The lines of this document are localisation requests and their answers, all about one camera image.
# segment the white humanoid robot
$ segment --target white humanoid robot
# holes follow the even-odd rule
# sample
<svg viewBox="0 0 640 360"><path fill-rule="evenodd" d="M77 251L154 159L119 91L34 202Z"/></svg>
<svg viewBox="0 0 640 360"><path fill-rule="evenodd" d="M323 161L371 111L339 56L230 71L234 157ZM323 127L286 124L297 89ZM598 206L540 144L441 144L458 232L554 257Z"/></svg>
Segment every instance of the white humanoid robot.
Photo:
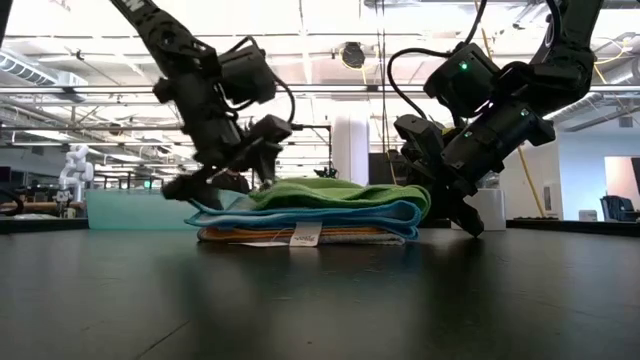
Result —
<svg viewBox="0 0 640 360"><path fill-rule="evenodd" d="M56 194L58 214L61 217L70 217L67 208L71 201L81 202L84 184L93 180L93 164L87 162L89 147L87 145L74 145L67 153L67 162L60 173L58 183L60 190Z"/></svg>

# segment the white tag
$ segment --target white tag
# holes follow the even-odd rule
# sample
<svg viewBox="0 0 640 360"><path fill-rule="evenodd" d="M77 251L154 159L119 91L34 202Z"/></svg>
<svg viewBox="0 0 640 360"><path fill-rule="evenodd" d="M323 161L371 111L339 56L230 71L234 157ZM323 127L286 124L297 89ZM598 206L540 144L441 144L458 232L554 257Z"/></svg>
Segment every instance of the white tag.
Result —
<svg viewBox="0 0 640 360"><path fill-rule="evenodd" d="M293 231L289 246L314 247L318 245L322 223L299 222Z"/></svg>
<svg viewBox="0 0 640 360"><path fill-rule="evenodd" d="M289 244L283 243L283 242L279 242L279 241L272 241L272 242L266 242L266 243L237 243L236 245L245 245L245 246L252 246L252 247L289 246Z"/></svg>

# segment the blue towel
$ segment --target blue towel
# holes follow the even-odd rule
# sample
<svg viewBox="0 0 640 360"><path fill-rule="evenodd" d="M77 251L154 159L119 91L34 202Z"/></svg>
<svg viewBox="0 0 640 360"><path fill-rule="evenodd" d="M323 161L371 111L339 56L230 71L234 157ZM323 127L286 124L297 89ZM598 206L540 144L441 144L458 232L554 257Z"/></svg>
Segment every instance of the blue towel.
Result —
<svg viewBox="0 0 640 360"><path fill-rule="evenodd" d="M185 220L198 227L214 226L220 229L243 228L251 230L273 230L294 228L297 222L322 222L324 227L373 226L397 234L407 240L418 238L417 226L422 219L422 211L408 201L359 208L285 208L272 210L246 210L248 197L236 196L229 199L225 210L214 210L196 204L197 214Z"/></svg>

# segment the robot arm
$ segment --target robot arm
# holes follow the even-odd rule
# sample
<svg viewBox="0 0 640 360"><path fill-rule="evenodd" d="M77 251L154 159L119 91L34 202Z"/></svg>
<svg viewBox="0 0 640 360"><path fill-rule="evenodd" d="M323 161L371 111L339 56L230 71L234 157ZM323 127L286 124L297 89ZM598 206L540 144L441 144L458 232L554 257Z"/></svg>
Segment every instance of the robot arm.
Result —
<svg viewBox="0 0 640 360"><path fill-rule="evenodd" d="M184 121L182 131L196 148L194 159L203 165L165 186L164 196L215 205L216 200L208 198L211 191L206 182L226 168L253 168L263 183L271 182L282 150L278 143L292 133L293 95L288 91L292 101L288 121L267 115L246 132L236 123L238 111L275 97L276 82L288 90L267 65L264 51L247 37L218 54L151 0L111 2L136 29L165 75L154 86L154 93L161 103L175 102Z"/></svg>
<svg viewBox="0 0 640 360"><path fill-rule="evenodd" d="M552 18L540 49L529 64L499 69L475 44L462 43L425 84L431 97L455 117L478 118L446 136L411 115L395 127L407 140L403 154L414 179L436 193L435 214L449 217L472 235L483 231L477 211L462 201L478 190L489 171L529 140L539 146L555 140L553 123L542 116L569 105L589 91L595 55L590 39L603 0L547 0Z"/></svg>
<svg viewBox="0 0 640 360"><path fill-rule="evenodd" d="M82 201L82 190L85 182L93 180L93 164L87 163L89 147L87 145L74 146L72 151L67 152L67 162L60 172L58 182L60 190L56 195L58 204L65 204L71 201L69 188L74 188L74 201Z"/></svg>

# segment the towel label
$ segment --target towel label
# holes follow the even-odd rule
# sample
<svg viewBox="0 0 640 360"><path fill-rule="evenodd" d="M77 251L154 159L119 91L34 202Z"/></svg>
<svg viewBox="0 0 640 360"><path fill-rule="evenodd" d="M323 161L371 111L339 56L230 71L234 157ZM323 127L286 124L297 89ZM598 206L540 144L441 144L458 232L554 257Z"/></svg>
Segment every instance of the towel label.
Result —
<svg viewBox="0 0 640 360"><path fill-rule="evenodd" d="M299 222L296 223L296 229L293 231L289 246L296 247L314 247L318 245L322 232L322 223L317 222Z"/></svg>

